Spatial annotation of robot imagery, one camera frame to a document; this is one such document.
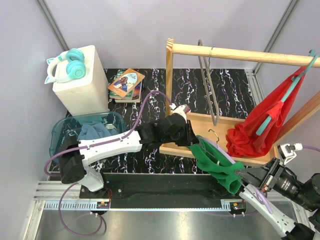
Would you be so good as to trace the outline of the green tank top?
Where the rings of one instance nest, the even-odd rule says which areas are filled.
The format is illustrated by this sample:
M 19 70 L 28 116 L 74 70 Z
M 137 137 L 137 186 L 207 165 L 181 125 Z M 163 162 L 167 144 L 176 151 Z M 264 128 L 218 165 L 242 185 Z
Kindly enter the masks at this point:
M 199 143 L 188 148 L 196 159 L 198 169 L 207 172 L 230 194 L 235 195 L 242 186 L 242 180 L 235 174 L 236 170 L 243 170 L 245 167 L 240 161 L 233 159 L 218 147 L 214 142 L 197 135 Z

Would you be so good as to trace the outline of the grey hanger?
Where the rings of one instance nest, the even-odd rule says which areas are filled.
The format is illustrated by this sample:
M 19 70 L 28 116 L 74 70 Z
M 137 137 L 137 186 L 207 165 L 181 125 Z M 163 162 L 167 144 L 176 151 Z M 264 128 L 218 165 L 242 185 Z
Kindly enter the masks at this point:
M 209 68 L 210 59 L 208 60 L 209 61 L 207 61 L 207 58 L 205 56 L 198 56 L 202 82 L 205 89 L 206 101 L 209 107 L 209 113 L 213 125 L 217 126 L 220 120 L 219 105 Z

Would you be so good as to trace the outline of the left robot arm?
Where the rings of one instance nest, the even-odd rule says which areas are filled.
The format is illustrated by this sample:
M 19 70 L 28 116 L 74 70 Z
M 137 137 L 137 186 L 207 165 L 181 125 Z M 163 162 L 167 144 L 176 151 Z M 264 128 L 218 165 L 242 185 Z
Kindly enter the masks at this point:
M 105 158 L 158 149 L 166 143 L 179 147 L 191 147 L 199 143 L 191 121 L 185 114 L 173 113 L 163 119 L 143 123 L 133 131 L 126 131 L 104 138 L 78 141 L 71 137 L 60 148 L 58 166 L 63 184 L 78 183 L 95 197 L 103 198 L 108 186 L 102 174 L 91 164 Z

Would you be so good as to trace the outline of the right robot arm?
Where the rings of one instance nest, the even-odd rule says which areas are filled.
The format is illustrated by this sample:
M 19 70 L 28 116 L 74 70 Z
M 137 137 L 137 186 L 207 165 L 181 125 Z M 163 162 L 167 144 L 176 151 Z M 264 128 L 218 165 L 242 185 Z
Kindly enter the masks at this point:
M 318 240 L 320 238 L 320 174 L 315 173 L 302 183 L 284 163 L 273 158 L 267 164 L 247 169 L 238 169 L 235 175 L 240 181 L 227 185 L 228 195 L 241 197 L 253 206 L 276 230 L 283 240 Z M 271 190 L 291 200 L 303 209 L 313 212 L 308 218 L 314 230 L 289 218 L 267 199 L 264 193 Z

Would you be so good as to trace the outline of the blue tank top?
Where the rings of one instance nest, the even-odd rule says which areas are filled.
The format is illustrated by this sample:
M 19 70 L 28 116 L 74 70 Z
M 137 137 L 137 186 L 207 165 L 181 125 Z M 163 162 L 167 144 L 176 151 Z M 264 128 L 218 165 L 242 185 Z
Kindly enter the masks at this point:
M 82 125 L 77 140 L 94 140 L 110 136 L 110 131 L 102 122 L 94 121 L 92 123 L 84 123 Z

